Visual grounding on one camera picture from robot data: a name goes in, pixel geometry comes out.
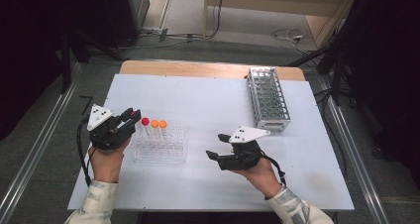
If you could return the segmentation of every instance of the sleeve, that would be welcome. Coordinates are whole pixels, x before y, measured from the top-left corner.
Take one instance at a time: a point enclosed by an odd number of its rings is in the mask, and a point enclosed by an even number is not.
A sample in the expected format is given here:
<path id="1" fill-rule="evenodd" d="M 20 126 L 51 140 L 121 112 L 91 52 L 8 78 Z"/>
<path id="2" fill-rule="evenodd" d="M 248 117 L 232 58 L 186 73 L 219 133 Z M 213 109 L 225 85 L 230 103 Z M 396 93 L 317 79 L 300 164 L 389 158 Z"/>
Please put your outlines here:
<path id="1" fill-rule="evenodd" d="M 300 199 L 285 185 L 278 194 L 266 201 L 284 224 L 333 224 L 318 207 Z"/>
<path id="2" fill-rule="evenodd" d="M 92 179 L 82 207 L 74 211 L 64 224 L 110 224 L 118 185 Z"/>

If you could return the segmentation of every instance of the cable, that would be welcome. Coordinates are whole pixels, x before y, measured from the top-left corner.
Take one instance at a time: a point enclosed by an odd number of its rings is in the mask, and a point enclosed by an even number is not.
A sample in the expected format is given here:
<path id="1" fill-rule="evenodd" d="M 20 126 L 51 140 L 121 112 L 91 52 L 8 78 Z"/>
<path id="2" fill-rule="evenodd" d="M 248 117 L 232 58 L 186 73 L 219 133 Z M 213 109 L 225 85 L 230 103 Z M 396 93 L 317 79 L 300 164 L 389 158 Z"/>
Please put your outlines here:
<path id="1" fill-rule="evenodd" d="M 340 154 L 341 154 L 341 157 L 342 157 L 342 160 L 343 160 L 343 169 L 344 169 L 344 170 L 342 170 L 343 176 L 346 180 L 348 180 L 348 178 L 347 178 L 348 168 L 347 168 L 346 156 L 344 154 L 343 148 L 341 147 L 341 145 L 339 143 L 339 140 L 337 139 L 336 135 L 334 134 L 333 129 L 331 128 L 330 124 L 327 122 L 327 118 L 325 116 L 325 108 L 326 108 L 326 105 L 327 105 L 327 102 L 328 102 L 329 98 L 331 97 L 331 93 L 332 93 L 333 89 L 327 89 L 327 90 L 329 90 L 329 91 L 324 96 L 324 98 L 321 99 L 321 101 L 320 101 L 320 102 L 322 102 L 321 117 L 322 117 L 322 120 L 324 121 L 324 123 L 327 125 L 327 128 L 330 130 L 331 135 L 333 136 L 335 142 L 337 143 L 337 147 L 339 148 L 339 151 L 340 151 Z"/>
<path id="2" fill-rule="evenodd" d="M 266 159 L 266 160 L 270 161 L 277 168 L 278 176 L 280 177 L 281 182 L 284 183 L 284 185 L 286 185 L 286 179 L 284 178 L 284 176 L 286 175 L 286 173 L 281 170 L 280 165 L 278 164 L 278 162 L 275 159 L 267 156 L 265 154 L 265 152 L 263 152 L 263 150 L 260 149 L 260 153 L 259 154 L 253 153 L 253 152 L 246 152 L 246 151 L 241 151 L 241 153 L 242 154 L 245 154 L 245 155 L 250 155 L 250 156 L 253 156 L 253 157 L 263 158 L 263 159 Z"/>
<path id="3" fill-rule="evenodd" d="M 89 117 L 84 118 L 83 120 L 81 120 L 78 128 L 77 128 L 77 150 L 78 150 L 78 154 L 79 154 L 79 158 L 80 158 L 80 162 L 81 162 L 81 167 L 83 169 L 84 172 L 84 176 L 85 176 L 85 181 L 87 186 L 90 185 L 90 176 L 89 176 L 89 170 L 87 169 L 87 165 L 84 163 L 84 156 L 83 156 L 83 151 L 81 148 L 81 129 L 83 127 L 84 124 L 86 124 L 89 121 Z"/>
<path id="4" fill-rule="evenodd" d="M 285 172 L 281 171 L 280 166 L 278 165 L 278 162 L 276 162 L 273 158 L 270 158 L 266 155 L 262 155 L 261 158 L 264 158 L 266 160 L 269 160 L 276 168 L 278 175 L 280 176 L 280 180 L 284 185 L 286 185 L 286 179 L 284 178 Z"/>
<path id="5" fill-rule="evenodd" d="M 331 220 L 332 220 L 335 224 L 338 224 L 338 223 L 339 223 L 339 213 L 338 213 L 338 212 L 334 212 L 333 216 L 331 217 Z"/>
<path id="6" fill-rule="evenodd" d="M 285 31 L 285 36 L 284 36 L 285 39 L 280 39 L 277 36 L 277 33 L 278 32 L 283 32 L 283 31 Z M 295 31 L 299 32 L 299 35 L 298 36 L 301 36 L 301 38 L 299 38 L 297 40 L 293 39 L 293 40 L 295 40 L 295 42 L 293 42 L 289 38 L 289 33 L 290 32 L 295 32 Z M 314 53 L 314 52 L 318 52 L 319 51 L 319 50 L 316 50 L 316 51 L 305 51 L 305 50 L 303 50 L 303 49 L 301 49 L 301 48 L 299 48 L 297 46 L 297 44 L 299 42 L 301 42 L 301 41 L 305 42 L 303 40 L 303 37 L 306 35 L 306 31 L 303 30 L 303 29 L 299 29 L 299 28 L 295 28 L 295 29 L 278 29 L 278 30 L 276 30 L 274 32 L 271 32 L 270 34 L 271 34 L 271 37 L 274 38 L 274 39 L 276 39 L 276 40 L 289 42 L 295 49 L 297 49 L 298 51 L 302 52 L 302 57 L 304 57 L 305 55 L 309 55 L 310 53 Z M 310 59 L 310 60 L 314 63 L 315 66 L 318 66 L 318 64 L 313 59 Z M 309 65 L 307 62 L 305 62 L 304 64 L 306 64 L 306 66 L 308 66 L 308 67 L 313 67 L 313 66 Z"/>
<path id="7" fill-rule="evenodd" d="M 347 8 L 347 6 L 349 5 L 349 3 L 352 0 L 347 1 L 345 8 Z M 337 6 L 336 11 L 334 11 L 334 13 L 327 19 L 327 21 L 325 21 L 324 25 L 322 25 L 321 30 L 319 31 L 319 34 L 316 36 L 315 41 L 318 39 L 319 35 L 321 35 L 321 32 L 324 30 L 325 26 L 327 25 L 327 23 L 333 18 L 333 16 L 337 13 L 337 11 L 339 11 L 340 5 L 343 2 L 343 0 L 340 0 L 339 6 Z"/>
<path id="8" fill-rule="evenodd" d="M 206 40 L 211 40 L 213 39 L 216 34 L 219 32 L 219 28 L 220 28 L 220 15 L 221 15 L 221 11 L 222 11 L 222 3 L 223 0 L 219 1 L 219 10 L 217 13 L 217 27 L 216 30 L 213 32 L 213 34 L 209 37 L 205 37 L 205 38 L 198 38 L 198 37 L 185 37 L 185 35 L 194 35 L 194 36 L 201 36 L 199 34 L 169 34 L 169 35 L 157 35 L 157 34 L 149 34 L 153 35 L 153 36 L 158 36 L 158 37 L 176 37 L 176 38 L 184 38 L 184 39 L 194 39 L 194 40 L 187 40 L 187 41 L 182 41 L 182 42 L 177 42 L 177 43 L 172 43 L 172 44 L 168 44 L 168 45 L 161 45 L 161 46 L 150 46 L 150 47 L 129 47 L 129 48 L 120 48 L 120 49 L 124 49 L 124 50 L 129 50 L 129 49 L 155 49 L 155 48 L 166 48 L 166 47 L 172 47 L 174 45 L 178 45 L 178 44 L 184 44 L 184 43 L 191 43 L 191 42 L 196 42 L 196 41 L 206 41 Z"/>
<path id="9" fill-rule="evenodd" d="M 322 91 L 319 91 L 319 92 L 314 93 L 314 96 L 317 96 L 317 95 L 319 95 L 319 94 L 321 94 L 321 93 L 326 93 L 326 92 L 329 92 L 329 91 L 331 91 L 331 90 L 332 90 L 332 88 L 327 88 L 327 89 L 325 89 L 325 90 L 322 90 Z"/>
<path id="10" fill-rule="evenodd" d="M 90 164 L 90 159 L 92 159 L 93 154 L 95 154 L 95 152 L 96 152 L 96 148 L 94 148 L 92 154 L 89 155 L 89 160 L 87 160 L 87 165 L 86 165 L 88 168 L 89 168 L 89 164 Z"/>
<path id="11" fill-rule="evenodd" d="M 215 9 L 216 9 L 216 6 L 215 6 L 215 5 L 216 5 L 216 0 L 214 0 L 214 1 L 213 1 L 213 5 L 214 5 L 214 6 L 213 6 L 213 10 L 212 10 L 212 11 L 213 11 L 213 12 L 212 12 L 212 16 L 213 16 L 213 21 L 212 21 L 212 24 L 213 24 L 213 25 L 212 25 L 212 29 L 213 29 L 213 32 L 214 32 L 214 30 L 215 30 L 215 29 L 214 29 L 214 22 L 216 22 L 216 16 L 214 15 L 214 13 L 215 13 Z"/>

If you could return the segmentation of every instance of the aluminum rail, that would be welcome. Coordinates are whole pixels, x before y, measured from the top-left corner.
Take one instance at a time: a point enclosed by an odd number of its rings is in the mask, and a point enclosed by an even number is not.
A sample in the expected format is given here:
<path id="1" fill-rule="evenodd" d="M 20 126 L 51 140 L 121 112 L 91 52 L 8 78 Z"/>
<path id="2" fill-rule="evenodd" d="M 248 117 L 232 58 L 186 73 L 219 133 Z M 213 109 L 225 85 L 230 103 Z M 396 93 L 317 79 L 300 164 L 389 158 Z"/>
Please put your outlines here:
<path id="1" fill-rule="evenodd" d="M 75 87 L 77 86 L 80 73 L 81 65 L 80 63 L 77 63 L 72 71 L 73 82 L 68 86 L 66 92 L 59 96 L 52 113 L 34 142 L 31 151 L 28 153 L 24 163 L 6 190 L 6 195 L 0 205 L 0 224 L 8 223 L 10 217 L 12 216 L 13 211 L 24 193 L 38 162 L 43 156 L 50 137 L 52 136 L 53 131 L 55 130 L 55 127 L 58 124 L 58 121 L 61 118 L 61 115 L 67 106 Z"/>
<path id="2" fill-rule="evenodd" d="M 320 82 L 323 89 L 331 87 L 328 79 L 325 76 L 320 77 Z M 350 162 L 352 163 L 353 169 L 355 170 L 359 185 L 361 186 L 362 192 L 364 193 L 367 206 L 370 210 L 370 214 L 374 223 L 390 223 L 385 210 L 383 209 L 380 198 L 377 195 L 370 175 L 368 174 L 368 169 L 366 168 L 365 163 L 359 154 L 358 148 L 356 147 L 355 141 L 353 140 L 353 136 L 349 130 L 349 127 L 347 126 L 346 120 L 344 119 L 341 107 L 337 107 L 332 99 L 329 99 L 328 102 L 343 140 L 344 147 L 347 150 Z"/>

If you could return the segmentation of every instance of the white table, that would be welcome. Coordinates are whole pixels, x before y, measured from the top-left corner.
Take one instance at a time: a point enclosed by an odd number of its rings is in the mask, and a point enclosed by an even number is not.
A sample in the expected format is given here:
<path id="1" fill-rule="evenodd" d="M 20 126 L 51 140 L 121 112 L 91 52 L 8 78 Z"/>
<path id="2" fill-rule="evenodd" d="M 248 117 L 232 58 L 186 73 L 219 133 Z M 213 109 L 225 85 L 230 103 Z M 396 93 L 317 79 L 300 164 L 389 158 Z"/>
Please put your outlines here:
<path id="1" fill-rule="evenodd" d="M 353 210 L 330 140 L 308 82 L 281 82 L 291 123 L 279 136 L 258 139 L 278 161 L 286 181 L 302 199 L 324 210 Z M 221 171 L 205 153 L 228 155 L 232 148 L 217 135 L 252 126 L 252 106 L 244 79 L 117 74 L 105 107 L 129 107 L 144 116 L 188 129 L 182 164 L 134 163 L 126 150 L 116 209 L 146 211 L 268 211 L 263 195 L 243 177 Z M 80 173 L 68 209 L 78 209 L 87 186 Z"/>

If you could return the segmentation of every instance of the red test tube cap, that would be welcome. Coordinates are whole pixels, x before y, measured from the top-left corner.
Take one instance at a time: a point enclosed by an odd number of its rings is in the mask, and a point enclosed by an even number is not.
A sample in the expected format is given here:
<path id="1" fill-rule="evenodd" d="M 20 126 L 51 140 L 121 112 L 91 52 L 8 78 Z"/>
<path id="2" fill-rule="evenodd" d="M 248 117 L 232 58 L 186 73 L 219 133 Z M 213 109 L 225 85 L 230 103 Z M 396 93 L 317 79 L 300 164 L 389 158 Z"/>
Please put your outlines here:
<path id="1" fill-rule="evenodd" d="M 142 118 L 142 125 L 143 126 L 148 126 L 149 123 L 150 123 L 149 118 L 147 118 L 147 117 Z"/>

